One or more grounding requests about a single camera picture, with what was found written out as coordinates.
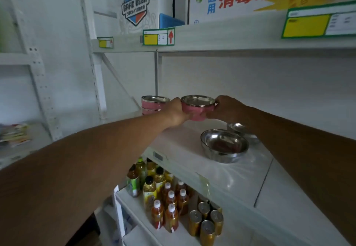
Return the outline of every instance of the stacked pink bowls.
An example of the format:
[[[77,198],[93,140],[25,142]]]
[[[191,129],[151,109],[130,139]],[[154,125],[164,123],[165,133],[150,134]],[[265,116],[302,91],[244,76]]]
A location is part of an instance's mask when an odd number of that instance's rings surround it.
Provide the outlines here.
[[[161,96],[142,96],[142,114],[148,115],[160,111],[170,99]]]
[[[213,111],[215,108],[215,100],[211,97],[203,95],[187,95],[180,99],[182,102],[182,110],[185,113],[194,113],[191,120],[203,121],[205,118],[201,113]]]

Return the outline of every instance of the hand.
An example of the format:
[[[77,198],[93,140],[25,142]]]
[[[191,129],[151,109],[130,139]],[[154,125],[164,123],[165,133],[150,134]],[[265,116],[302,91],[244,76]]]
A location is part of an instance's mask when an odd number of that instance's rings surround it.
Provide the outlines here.
[[[193,117],[193,114],[186,114],[182,111],[180,98],[174,98],[170,102],[166,103],[165,107],[158,112],[158,114],[167,118],[169,127],[179,126]]]
[[[241,117],[245,113],[246,105],[229,96],[220,95],[216,99],[217,105],[214,111],[207,112],[207,118],[216,118],[227,123],[241,123]]]

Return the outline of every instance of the red arrow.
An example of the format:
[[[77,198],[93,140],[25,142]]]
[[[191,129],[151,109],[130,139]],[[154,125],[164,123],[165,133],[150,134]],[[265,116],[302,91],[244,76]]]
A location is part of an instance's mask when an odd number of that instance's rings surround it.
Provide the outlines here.
[[[169,33],[168,38],[171,40],[171,41],[170,41],[170,44],[172,44],[172,39],[173,39],[173,32],[172,32],[172,30],[171,30],[171,32]]]

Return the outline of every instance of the pink stainless steel bowl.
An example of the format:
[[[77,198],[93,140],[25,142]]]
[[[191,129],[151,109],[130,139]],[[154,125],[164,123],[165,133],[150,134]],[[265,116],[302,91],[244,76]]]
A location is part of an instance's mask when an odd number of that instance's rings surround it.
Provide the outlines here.
[[[170,99],[161,96],[142,96],[141,105],[145,109],[161,109]]]
[[[193,121],[203,121],[205,118],[200,114],[213,111],[215,108],[215,100],[211,97],[202,95],[187,95],[180,99],[182,102],[182,110],[185,113],[194,113],[191,120]]]
[[[156,112],[159,112],[161,109],[145,109],[142,108],[142,114],[143,115],[149,115],[149,114],[154,114]]]

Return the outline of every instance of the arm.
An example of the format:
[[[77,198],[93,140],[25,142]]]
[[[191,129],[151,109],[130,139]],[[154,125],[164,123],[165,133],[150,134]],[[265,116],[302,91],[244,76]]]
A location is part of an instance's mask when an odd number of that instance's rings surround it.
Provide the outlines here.
[[[80,131],[2,170],[2,244],[65,245],[156,136],[189,118],[176,98],[157,114]]]
[[[356,245],[356,141],[219,96],[207,118],[241,123],[256,134],[350,244]]]

